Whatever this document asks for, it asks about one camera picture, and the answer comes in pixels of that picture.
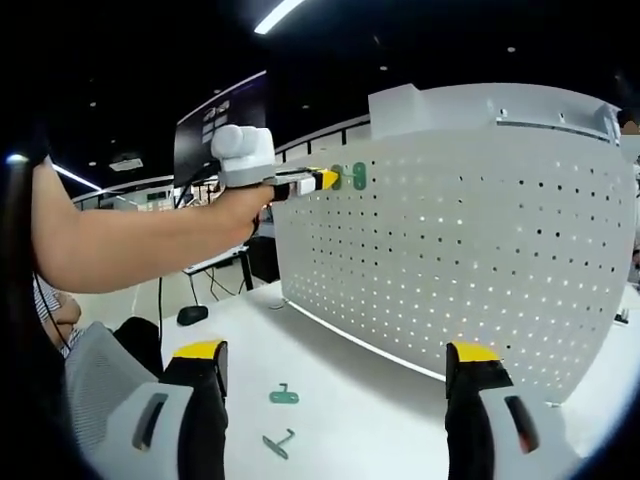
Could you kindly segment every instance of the computer mouse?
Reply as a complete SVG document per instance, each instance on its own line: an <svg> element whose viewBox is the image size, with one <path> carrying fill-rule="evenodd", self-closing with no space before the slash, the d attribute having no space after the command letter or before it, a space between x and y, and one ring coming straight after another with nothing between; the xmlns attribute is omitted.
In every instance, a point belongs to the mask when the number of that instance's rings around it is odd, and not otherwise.
<svg viewBox="0 0 640 480"><path fill-rule="evenodd" d="M204 320L209 316L209 309L204 306L194 305L192 307L184 307L178 313L178 325L188 327L200 320Z"/></svg>

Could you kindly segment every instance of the ceiling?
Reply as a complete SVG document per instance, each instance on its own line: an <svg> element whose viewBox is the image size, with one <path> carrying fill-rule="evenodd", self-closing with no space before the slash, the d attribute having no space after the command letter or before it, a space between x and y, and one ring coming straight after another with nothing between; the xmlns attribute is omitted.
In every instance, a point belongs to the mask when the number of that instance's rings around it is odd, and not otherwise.
<svg viewBox="0 0 640 480"><path fill-rule="evenodd" d="M266 36L254 34L279 1L54 2L38 18L27 6L28 22L16 22L7 39L20 48L12 48L15 85L4 93L16 108L45 115L57 163L107 187L172 174L177 120L264 69L277 144L365 114L369 93L404 83L540 83L620 104L622 72L640 92L638 31L621 8L307 0ZM142 169L108 167L136 157Z"/></svg>

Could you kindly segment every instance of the desk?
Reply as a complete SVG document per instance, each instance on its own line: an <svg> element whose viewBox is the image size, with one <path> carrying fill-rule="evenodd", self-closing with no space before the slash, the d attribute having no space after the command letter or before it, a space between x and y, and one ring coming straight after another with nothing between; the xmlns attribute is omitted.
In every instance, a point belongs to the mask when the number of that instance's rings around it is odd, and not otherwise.
<svg viewBox="0 0 640 480"><path fill-rule="evenodd" d="M209 305L209 318L164 322L163 358L202 340L229 341L229 480L445 479L444 383L361 348L294 308L280 282ZM640 367L639 321L614 327L583 382L561 407L567 438L591 453L616 421ZM297 405L268 400L279 383ZM276 456L262 436L296 432Z"/></svg>
<svg viewBox="0 0 640 480"><path fill-rule="evenodd" d="M227 250L220 255L217 255L209 260L205 260L204 262L196 263L195 265L191 265L190 267L182 270L187 277L189 277L189 284L191 285L191 292L193 293L193 299L196 301L196 305L198 303L198 297L196 295L196 289L193 286L193 276L208 270L209 268L214 269L216 265L219 265L222 262L225 262L229 259L240 257L240 264L242 265L242 277L244 279L244 283L247 286L248 290L253 290L253 279L251 278L251 267L249 265L249 259L247 258L247 250L249 247L245 245L238 245L237 247L233 247Z"/></svg>
<svg viewBox="0 0 640 480"><path fill-rule="evenodd" d="M625 310L640 310L640 295L633 285L626 284L622 292L622 301L618 313Z"/></svg>

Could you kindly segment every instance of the yellow tape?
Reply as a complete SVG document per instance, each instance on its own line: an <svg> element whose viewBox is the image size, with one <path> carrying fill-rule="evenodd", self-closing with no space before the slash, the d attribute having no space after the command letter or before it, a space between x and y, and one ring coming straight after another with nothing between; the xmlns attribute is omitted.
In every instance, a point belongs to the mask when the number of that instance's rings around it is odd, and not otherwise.
<svg viewBox="0 0 640 480"><path fill-rule="evenodd" d="M218 345L224 340L214 340L212 342L198 342L187 345L176 350L173 353L173 358L205 358L213 360L213 356L216 353Z"/></svg>
<svg viewBox="0 0 640 480"><path fill-rule="evenodd" d="M500 361L500 357L491 349L477 343L451 342L458 351L458 359L461 362L491 362Z"/></svg>
<svg viewBox="0 0 640 480"><path fill-rule="evenodd" d="M322 172L322 189L328 190L330 189L334 183L338 181L340 175L336 172L332 172L331 170L321 170Z"/></svg>

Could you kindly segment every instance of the green peg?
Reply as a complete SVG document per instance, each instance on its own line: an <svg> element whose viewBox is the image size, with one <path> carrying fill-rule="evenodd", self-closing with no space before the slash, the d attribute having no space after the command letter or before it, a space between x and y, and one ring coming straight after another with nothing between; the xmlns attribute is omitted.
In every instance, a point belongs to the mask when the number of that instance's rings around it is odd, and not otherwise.
<svg viewBox="0 0 640 480"><path fill-rule="evenodd" d="M362 162L353 164L353 188L356 190L367 188L367 167Z"/></svg>
<svg viewBox="0 0 640 480"><path fill-rule="evenodd" d="M342 177L344 176L344 171L340 165L334 165L331 167L331 171L338 174L338 180L336 180L336 183L331 185L331 188L333 190L340 190L342 188Z"/></svg>
<svg viewBox="0 0 640 480"><path fill-rule="evenodd" d="M271 400L271 403L286 403L293 405L300 401L300 396L297 393L288 391L288 383L281 383L280 386L282 387L281 392L276 391L269 394L269 400Z"/></svg>
<svg viewBox="0 0 640 480"><path fill-rule="evenodd" d="M262 436L262 441L264 442L264 444L267 447L269 447L269 449L272 452L274 452L279 457L284 458L285 460L289 460L289 454L284 451L281 445L284 445L285 443L287 443L289 440L291 440L293 437L296 436L296 433L290 428L287 428L287 433L289 433L289 436L283 440L280 440L279 442L274 442L270 438L265 437L264 435Z"/></svg>

